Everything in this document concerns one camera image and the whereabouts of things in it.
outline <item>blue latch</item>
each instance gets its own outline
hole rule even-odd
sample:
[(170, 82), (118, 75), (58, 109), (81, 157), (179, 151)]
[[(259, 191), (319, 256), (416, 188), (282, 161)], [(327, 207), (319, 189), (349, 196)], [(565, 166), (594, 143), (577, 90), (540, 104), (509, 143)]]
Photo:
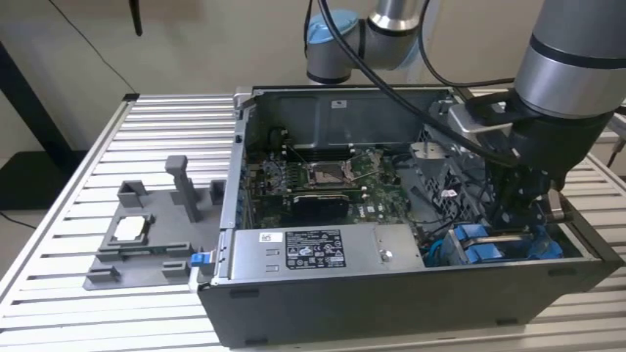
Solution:
[(195, 253), (193, 254), (191, 266), (206, 266), (211, 264), (211, 253)]

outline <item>robotic arm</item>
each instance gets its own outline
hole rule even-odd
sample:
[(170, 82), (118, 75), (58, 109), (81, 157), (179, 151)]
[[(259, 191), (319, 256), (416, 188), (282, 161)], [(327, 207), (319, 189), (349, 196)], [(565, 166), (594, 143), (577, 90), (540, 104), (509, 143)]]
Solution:
[[(512, 169), (488, 163), (497, 195), (494, 226), (545, 221), (533, 209), (537, 197), (550, 205), (544, 213), (552, 220), (565, 220), (558, 191), (566, 174), (626, 97), (625, 13), (621, 0), (546, 0), (514, 89), (454, 109), (457, 115), (466, 109), (481, 125), (504, 127), (506, 139), (484, 135), (482, 141), (520, 161)], [(506, 103), (504, 114), (492, 108), (500, 102)]]
[[(370, 68), (394, 69), (413, 59), (420, 0), (382, 0), (368, 20), (333, 15), (350, 47)], [(514, 89), (450, 109), (450, 125), (517, 166), (485, 162), (496, 204), (489, 222), (524, 227), (562, 221), (558, 191), (626, 97), (626, 1), (546, 0)], [(356, 65), (323, 19), (313, 20), (309, 76), (322, 84), (350, 78)], [(494, 106), (506, 103), (505, 112)], [(550, 205), (548, 217), (538, 207)]]

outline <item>black pole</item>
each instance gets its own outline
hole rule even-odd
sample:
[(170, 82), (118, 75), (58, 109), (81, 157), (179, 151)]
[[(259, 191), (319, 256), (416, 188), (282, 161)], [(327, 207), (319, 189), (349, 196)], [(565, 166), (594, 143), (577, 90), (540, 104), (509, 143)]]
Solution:
[(130, 5), (130, 15), (134, 17), (134, 25), (135, 25), (135, 34), (138, 37), (145, 34), (145, 30), (142, 28), (142, 15), (139, 13), (139, 0), (129, 0)]
[(59, 170), (71, 175), (79, 159), (33, 91), (18, 65), (0, 42), (0, 90)]

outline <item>metal table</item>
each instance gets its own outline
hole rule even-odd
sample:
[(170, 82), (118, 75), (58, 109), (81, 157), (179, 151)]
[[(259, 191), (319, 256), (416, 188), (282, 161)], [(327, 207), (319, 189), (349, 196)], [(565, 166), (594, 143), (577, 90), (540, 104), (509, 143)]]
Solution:
[[(174, 188), (163, 162), (175, 153), (189, 156), (195, 185), (226, 178), (233, 126), (231, 95), (143, 95), (122, 104), (0, 282), (0, 351), (226, 349), (187, 285), (86, 291), (83, 280), (121, 182)], [(626, 185), (592, 155), (568, 181), (565, 195), (626, 259)], [(266, 349), (293, 348), (618, 351), (626, 348), (626, 268), (592, 292), (562, 297), (528, 326)]]

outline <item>barcode sticker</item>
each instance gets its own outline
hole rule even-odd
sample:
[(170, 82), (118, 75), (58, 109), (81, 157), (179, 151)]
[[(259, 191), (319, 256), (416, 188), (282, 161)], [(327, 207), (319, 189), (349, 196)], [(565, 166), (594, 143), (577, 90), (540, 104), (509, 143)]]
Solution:
[(283, 242), (282, 232), (261, 232), (258, 234), (259, 242)]

